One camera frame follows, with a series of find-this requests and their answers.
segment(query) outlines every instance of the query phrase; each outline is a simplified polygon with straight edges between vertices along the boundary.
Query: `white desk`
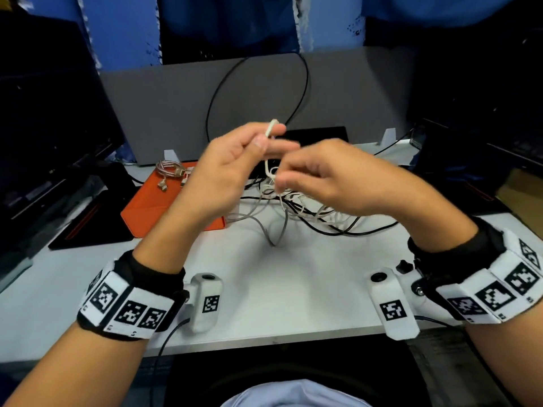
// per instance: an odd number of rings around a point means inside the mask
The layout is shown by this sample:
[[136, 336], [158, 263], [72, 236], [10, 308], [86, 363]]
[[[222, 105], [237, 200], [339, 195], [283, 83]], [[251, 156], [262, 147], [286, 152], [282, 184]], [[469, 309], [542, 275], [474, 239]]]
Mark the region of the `white desk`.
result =
[[[387, 157], [402, 162], [412, 153], [400, 145]], [[141, 179], [151, 171], [130, 168]], [[241, 211], [250, 206], [243, 203]], [[284, 218], [280, 207], [257, 211], [276, 238]], [[543, 252], [543, 241], [510, 214], [485, 219], [510, 228]], [[375, 216], [361, 221], [355, 230], [370, 230], [392, 219]], [[197, 335], [181, 329], [164, 354], [382, 333], [364, 277], [379, 267], [393, 268], [402, 259], [412, 259], [407, 239], [400, 225], [350, 238], [326, 237], [296, 221], [289, 221], [275, 248], [252, 220], [205, 232], [186, 261], [186, 281], [199, 272], [213, 272], [224, 280], [217, 325]], [[0, 363], [41, 358], [74, 321], [81, 294], [100, 268], [137, 243], [40, 251], [35, 264], [0, 294]], [[158, 353], [167, 334], [153, 338], [146, 356]]]

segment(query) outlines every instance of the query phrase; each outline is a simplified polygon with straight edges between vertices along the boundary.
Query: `gray panel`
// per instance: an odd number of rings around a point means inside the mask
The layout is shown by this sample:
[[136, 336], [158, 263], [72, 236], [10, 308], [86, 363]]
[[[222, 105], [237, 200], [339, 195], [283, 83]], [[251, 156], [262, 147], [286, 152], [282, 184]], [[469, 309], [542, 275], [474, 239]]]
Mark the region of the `gray panel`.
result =
[[[304, 54], [311, 72], [306, 99], [291, 129], [345, 126], [351, 143], [406, 130], [415, 54], [410, 49], [362, 47]], [[182, 160], [207, 144], [205, 116], [222, 77], [238, 60], [175, 64], [102, 75], [104, 87], [140, 164], [173, 149]], [[303, 92], [305, 68], [295, 54], [254, 57], [219, 92], [211, 138], [249, 121], [285, 122]]]

